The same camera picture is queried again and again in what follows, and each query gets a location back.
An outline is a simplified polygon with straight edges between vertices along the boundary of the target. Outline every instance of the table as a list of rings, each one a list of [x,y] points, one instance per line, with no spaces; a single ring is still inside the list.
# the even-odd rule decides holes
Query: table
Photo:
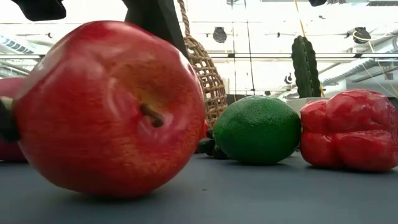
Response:
[[[176,178],[134,201],[54,187],[27,164],[0,163],[0,178],[4,224],[397,223],[396,170],[318,170],[298,154],[269,167],[195,155]]]

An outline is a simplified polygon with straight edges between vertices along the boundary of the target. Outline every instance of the fake apple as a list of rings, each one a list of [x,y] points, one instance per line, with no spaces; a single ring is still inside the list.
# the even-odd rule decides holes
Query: fake apple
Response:
[[[0,79],[0,96],[2,96],[0,98],[6,106],[11,105],[11,101],[22,86],[23,81],[23,77]],[[22,162],[26,159],[16,142],[0,140],[0,161]]]
[[[84,24],[55,44],[13,104],[21,148],[53,184],[135,197],[168,182],[203,132],[188,60],[132,24]]]

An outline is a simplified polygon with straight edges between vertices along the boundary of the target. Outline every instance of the wicker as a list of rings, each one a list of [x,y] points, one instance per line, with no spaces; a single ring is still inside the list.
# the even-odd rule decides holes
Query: wicker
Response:
[[[178,0],[178,3],[180,4],[182,21],[185,26],[184,41],[188,49],[188,59],[201,83],[205,97],[206,120],[209,128],[212,128],[217,118],[227,107],[223,79],[218,74],[212,59],[202,44],[191,36],[184,1]]]

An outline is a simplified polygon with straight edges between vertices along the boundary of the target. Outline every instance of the green cactus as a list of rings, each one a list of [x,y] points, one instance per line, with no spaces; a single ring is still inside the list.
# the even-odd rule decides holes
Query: green cactus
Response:
[[[320,97],[317,59],[312,44],[306,37],[298,36],[294,39],[292,60],[300,98]]]

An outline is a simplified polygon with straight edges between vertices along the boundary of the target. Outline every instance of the apple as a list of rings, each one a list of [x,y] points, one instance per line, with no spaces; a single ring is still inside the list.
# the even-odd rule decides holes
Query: apple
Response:
[[[0,79],[0,98],[6,107],[10,107],[12,99],[22,86],[23,81],[24,77]],[[16,142],[0,140],[0,161],[22,162],[26,161],[26,159]]]
[[[12,112],[29,163],[64,189],[149,194],[183,169],[205,119],[188,60],[133,24],[96,21],[35,66]]]

